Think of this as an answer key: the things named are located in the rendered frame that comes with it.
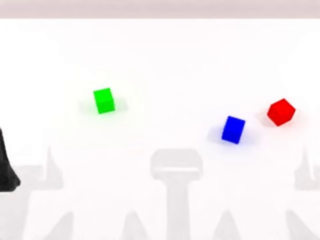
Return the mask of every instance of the black object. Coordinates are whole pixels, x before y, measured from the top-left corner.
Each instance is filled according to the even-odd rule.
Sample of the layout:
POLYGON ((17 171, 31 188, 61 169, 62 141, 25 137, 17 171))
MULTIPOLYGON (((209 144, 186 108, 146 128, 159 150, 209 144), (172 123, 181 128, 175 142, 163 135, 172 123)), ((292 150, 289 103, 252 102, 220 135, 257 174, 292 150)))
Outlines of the black object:
POLYGON ((19 177, 10 165, 4 137, 0 128, 0 192, 13 192, 20 184, 19 177))

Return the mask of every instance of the white background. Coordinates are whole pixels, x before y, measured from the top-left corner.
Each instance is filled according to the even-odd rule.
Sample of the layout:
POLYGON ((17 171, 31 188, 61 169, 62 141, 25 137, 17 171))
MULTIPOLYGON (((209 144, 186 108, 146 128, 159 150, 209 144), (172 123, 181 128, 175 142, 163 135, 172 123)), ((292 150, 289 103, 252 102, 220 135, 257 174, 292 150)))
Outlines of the white background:
POLYGON ((26 239, 66 211, 74 239, 119 239, 130 210, 165 239, 166 189, 150 174, 161 148, 202 157, 193 239, 210 239, 227 209, 245 240, 287 239, 287 209, 320 235, 320 192, 294 190, 303 148, 320 163, 319 43, 318 20, 0 21, 10 162, 44 165, 50 145, 65 182, 32 195, 26 239), (98 115, 93 90, 105 87, 121 109, 98 115), (297 112, 273 127, 265 114, 281 98, 297 112), (239 145, 219 141, 229 115, 246 120, 239 145))

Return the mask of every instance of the blue cube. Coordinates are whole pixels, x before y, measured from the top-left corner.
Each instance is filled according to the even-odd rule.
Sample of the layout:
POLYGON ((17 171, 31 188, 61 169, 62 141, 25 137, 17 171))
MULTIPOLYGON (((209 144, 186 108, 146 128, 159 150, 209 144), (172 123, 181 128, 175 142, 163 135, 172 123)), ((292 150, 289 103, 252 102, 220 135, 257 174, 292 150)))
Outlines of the blue cube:
POLYGON ((238 144, 240 142, 245 123, 246 121, 244 120, 233 116, 228 116, 223 129, 222 139, 234 144, 238 144))

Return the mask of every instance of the red cube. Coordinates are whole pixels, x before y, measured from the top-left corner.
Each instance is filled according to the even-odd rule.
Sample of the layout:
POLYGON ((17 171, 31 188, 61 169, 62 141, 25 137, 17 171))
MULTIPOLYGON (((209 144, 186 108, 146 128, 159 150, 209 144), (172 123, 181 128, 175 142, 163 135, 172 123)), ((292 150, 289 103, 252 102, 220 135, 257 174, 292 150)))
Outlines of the red cube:
POLYGON ((289 122, 295 114, 296 109, 284 98, 271 104, 267 113, 275 125, 280 126, 289 122))

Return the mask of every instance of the green cube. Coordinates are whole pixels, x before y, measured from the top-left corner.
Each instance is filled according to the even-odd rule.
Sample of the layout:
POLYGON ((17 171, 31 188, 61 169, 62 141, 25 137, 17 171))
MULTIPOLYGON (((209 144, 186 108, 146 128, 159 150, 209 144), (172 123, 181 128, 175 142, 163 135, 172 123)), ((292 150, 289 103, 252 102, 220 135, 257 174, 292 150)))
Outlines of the green cube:
POLYGON ((99 114, 112 112, 116 109, 110 88, 96 90, 93 95, 99 114))

